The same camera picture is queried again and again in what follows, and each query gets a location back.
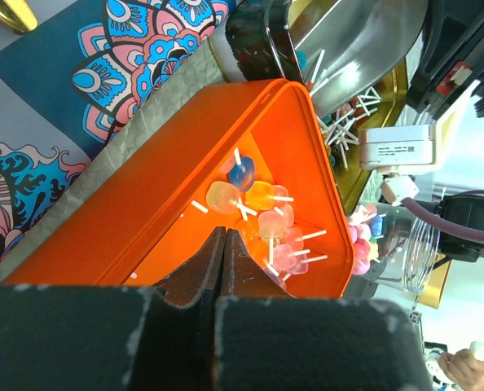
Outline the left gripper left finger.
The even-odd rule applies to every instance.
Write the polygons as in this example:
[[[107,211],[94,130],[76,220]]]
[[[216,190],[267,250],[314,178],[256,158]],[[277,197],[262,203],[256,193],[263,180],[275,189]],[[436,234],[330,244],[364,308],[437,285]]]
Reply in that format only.
[[[152,287],[0,286],[0,390],[210,390],[226,231]]]

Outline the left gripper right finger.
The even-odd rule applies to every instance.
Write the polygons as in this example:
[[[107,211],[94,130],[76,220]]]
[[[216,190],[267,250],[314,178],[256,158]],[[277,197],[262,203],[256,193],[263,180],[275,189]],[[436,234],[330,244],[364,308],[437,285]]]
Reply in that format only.
[[[429,390],[422,348],[390,301],[289,297],[227,232],[214,321],[217,390]]]

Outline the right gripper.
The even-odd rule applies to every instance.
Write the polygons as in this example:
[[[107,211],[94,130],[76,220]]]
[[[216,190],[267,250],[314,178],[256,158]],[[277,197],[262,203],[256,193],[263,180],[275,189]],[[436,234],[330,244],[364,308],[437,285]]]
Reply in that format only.
[[[436,119],[479,81],[474,109],[484,117],[484,1],[430,1],[422,39],[406,104]]]

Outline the metal scoop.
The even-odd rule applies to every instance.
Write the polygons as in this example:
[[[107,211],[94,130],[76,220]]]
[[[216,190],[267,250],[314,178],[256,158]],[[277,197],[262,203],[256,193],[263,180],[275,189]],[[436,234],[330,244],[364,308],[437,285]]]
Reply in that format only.
[[[296,1],[290,34],[319,65],[311,98],[325,116],[373,86],[404,59],[425,20],[427,1]]]

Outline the orange tin of lollipops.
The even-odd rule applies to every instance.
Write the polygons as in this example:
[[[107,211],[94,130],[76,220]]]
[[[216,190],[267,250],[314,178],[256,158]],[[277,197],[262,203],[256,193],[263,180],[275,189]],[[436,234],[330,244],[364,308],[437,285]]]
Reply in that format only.
[[[192,257],[238,213],[205,195],[234,150],[257,178],[288,189],[315,257],[290,278],[295,297],[340,297],[353,248],[307,90],[277,79],[200,90],[12,272],[6,283],[153,285]]]

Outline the gold tin of lollipops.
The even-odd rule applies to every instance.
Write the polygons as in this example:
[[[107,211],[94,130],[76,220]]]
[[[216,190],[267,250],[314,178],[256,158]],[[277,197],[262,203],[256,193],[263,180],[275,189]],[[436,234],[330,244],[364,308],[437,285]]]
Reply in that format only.
[[[294,1],[243,1],[209,39],[228,81],[284,78],[304,85],[311,96],[319,65],[309,74],[307,57],[290,34]],[[392,126],[403,110],[408,89],[406,57],[373,86],[325,116],[322,135],[335,162],[334,175],[344,210],[350,213],[366,191],[370,172],[359,163],[357,139],[362,130]]]

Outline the person hand in background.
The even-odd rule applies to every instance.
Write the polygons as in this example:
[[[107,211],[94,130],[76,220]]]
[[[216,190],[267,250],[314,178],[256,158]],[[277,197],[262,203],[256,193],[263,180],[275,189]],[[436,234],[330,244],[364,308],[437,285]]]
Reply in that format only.
[[[447,378],[463,390],[484,391],[484,361],[477,360],[469,349],[443,353],[438,364]]]

